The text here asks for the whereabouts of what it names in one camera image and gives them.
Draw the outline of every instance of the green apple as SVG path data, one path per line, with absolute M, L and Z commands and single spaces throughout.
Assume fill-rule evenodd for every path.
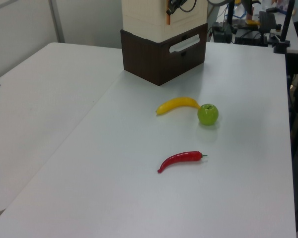
M 219 117 L 219 111 L 213 104 L 204 104 L 198 110 L 198 118 L 203 125 L 213 125 Z

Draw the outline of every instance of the wooden box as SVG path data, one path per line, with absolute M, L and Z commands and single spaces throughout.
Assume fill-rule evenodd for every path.
M 161 43 L 121 30 L 124 69 L 160 86 L 204 62 L 207 30 L 206 23 Z

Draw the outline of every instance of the toy banana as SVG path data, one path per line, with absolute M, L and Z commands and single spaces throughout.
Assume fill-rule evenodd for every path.
M 190 106 L 200 109 L 200 105 L 193 98 L 180 97 L 165 102 L 164 104 L 160 105 L 155 112 L 157 115 L 160 115 L 180 106 Z

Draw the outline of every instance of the table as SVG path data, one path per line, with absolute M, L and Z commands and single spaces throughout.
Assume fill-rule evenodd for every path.
M 122 70 L 118 49 L 52 43 L 0 78 L 0 214 Z
M 221 6 L 219 9 L 218 16 L 225 10 L 226 5 Z M 262 11 L 261 5 L 255 3 L 254 4 L 254 12 L 253 12 L 253 20 L 259 20 L 259 11 Z M 217 21 L 222 22 L 223 21 L 223 15 L 220 16 Z M 277 24 L 281 24 L 282 26 L 284 25 L 285 21 L 285 15 L 281 14 L 280 12 L 275 13 L 275 19 Z M 297 33 L 295 30 L 294 22 L 293 19 L 290 20 L 289 27 L 288 27 L 288 32 L 286 36 L 286 40 L 290 41 L 291 45 L 290 47 L 287 48 L 287 53 L 293 53 L 293 54 L 298 54 L 298 37 Z
M 179 96 L 215 104 L 218 122 L 155 115 Z M 207 159 L 157 173 L 193 150 Z M 160 87 L 122 72 L 0 216 L 0 237 L 294 238 L 292 179 L 284 56 L 207 43 L 204 64 Z

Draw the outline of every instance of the black stand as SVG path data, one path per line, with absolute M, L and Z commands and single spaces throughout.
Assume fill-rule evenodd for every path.
M 290 46 L 290 41 L 279 42 L 274 47 L 274 53 L 276 54 L 286 54 L 287 47 Z
M 295 5 L 295 0 L 290 0 L 289 3 L 288 3 L 288 8 L 287 8 L 287 13 L 286 13 L 285 21 L 284 21 L 282 34 L 280 36 L 279 43 L 277 43 L 276 46 L 274 47 L 274 53 L 286 54 L 287 53 L 287 47 L 290 46 L 290 42 L 286 41 L 286 35 L 287 35 L 287 32 L 288 32 L 290 19 L 292 17 L 294 5 Z
M 232 25 L 233 14 L 234 14 L 234 6 L 235 6 L 235 1 L 231 1 L 228 4 L 228 8 L 227 8 L 227 22 L 228 22 L 229 25 Z

